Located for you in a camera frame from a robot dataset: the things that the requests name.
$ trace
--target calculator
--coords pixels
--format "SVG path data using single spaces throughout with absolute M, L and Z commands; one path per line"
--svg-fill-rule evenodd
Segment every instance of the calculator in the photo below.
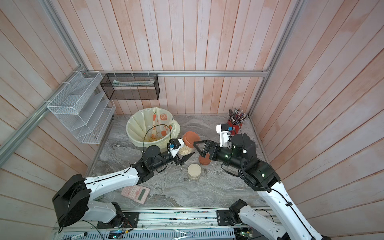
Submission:
M 130 198 L 135 202 L 144 204 L 149 194 L 149 190 L 150 189 L 147 187 L 142 187 L 138 185 L 129 186 L 122 189 L 121 195 L 123 195 L 124 197 Z

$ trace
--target wall-mounted organizer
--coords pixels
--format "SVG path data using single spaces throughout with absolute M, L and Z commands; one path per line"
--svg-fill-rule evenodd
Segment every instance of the wall-mounted organizer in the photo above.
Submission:
M 101 80 L 100 72 L 79 71 L 48 105 L 80 143 L 100 143 L 116 109 L 94 93 Z
M 109 100 L 158 100 L 157 74 L 107 73 L 101 87 Z

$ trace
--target gray marble surface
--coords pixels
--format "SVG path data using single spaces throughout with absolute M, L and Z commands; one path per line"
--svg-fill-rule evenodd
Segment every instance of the gray marble surface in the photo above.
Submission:
M 112 129 L 92 171 L 92 176 L 112 173 L 135 163 L 141 158 L 141 152 L 129 140 L 126 124 L 130 116 L 117 116 L 113 119 Z M 216 133 L 216 125 L 227 122 L 227 115 L 174 115 L 181 126 L 179 137 L 187 131 L 194 131 L 202 140 L 210 139 L 220 142 Z M 249 120 L 244 122 L 243 133 L 256 142 L 258 158 L 264 160 L 258 145 L 256 135 Z M 248 187 L 239 177 L 225 173 L 220 162 L 212 161 L 202 166 L 202 176 L 198 181 L 188 179 L 187 168 L 192 163 L 198 163 L 196 152 L 183 166 L 169 164 L 162 173 L 147 182 L 144 187 L 150 188 L 150 193 L 144 204 L 123 197 L 121 190 L 104 194 L 101 202 L 118 202 L 122 209 L 132 208 L 161 208 L 161 207 L 229 207 L 238 199 L 246 201 L 254 207 L 267 206 L 266 202 Z

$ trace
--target red pen holder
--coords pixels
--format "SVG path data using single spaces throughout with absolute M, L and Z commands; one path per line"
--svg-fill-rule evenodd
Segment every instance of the red pen holder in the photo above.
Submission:
M 241 126 L 243 126 L 243 124 L 242 123 L 239 123 L 239 125 L 237 125 L 237 124 L 232 124 L 231 123 L 231 121 L 228 119 L 228 125 L 230 126 L 230 127 L 232 127 L 232 131 L 231 131 L 231 136 L 233 136 L 233 135 L 235 135 L 235 134 L 238 134 L 239 133 L 239 131 L 240 131 L 240 128 L 241 128 Z

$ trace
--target pink wooden wall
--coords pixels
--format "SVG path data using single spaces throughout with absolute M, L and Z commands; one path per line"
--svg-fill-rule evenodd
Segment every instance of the pink wooden wall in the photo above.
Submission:
M 91 70 L 262 70 L 296 0 L 52 0 Z M 158 101 L 115 101 L 118 114 L 249 110 L 258 77 L 159 78 Z
M 309 1 L 252 116 L 271 165 L 332 239 L 384 239 L 384 1 Z
M 0 144 L 77 68 L 39 0 L 0 1 Z M 48 114 L 0 169 L 1 239 L 45 239 L 52 197 L 97 150 Z

